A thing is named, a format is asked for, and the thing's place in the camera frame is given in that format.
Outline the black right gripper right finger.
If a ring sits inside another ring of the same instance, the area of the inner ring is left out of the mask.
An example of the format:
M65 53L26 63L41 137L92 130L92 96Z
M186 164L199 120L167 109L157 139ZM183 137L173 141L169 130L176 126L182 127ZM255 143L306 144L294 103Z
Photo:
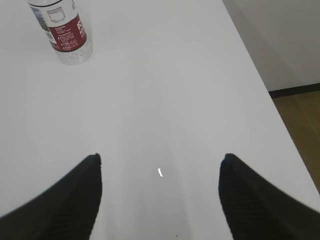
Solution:
M267 181L227 153L218 194L234 240L318 240L320 213Z

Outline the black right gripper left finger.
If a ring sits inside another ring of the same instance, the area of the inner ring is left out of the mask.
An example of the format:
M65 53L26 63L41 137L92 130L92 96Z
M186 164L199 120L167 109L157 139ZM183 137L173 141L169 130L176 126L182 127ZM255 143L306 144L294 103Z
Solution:
M2 240L88 240L99 212L102 161L87 156L43 193L0 218Z

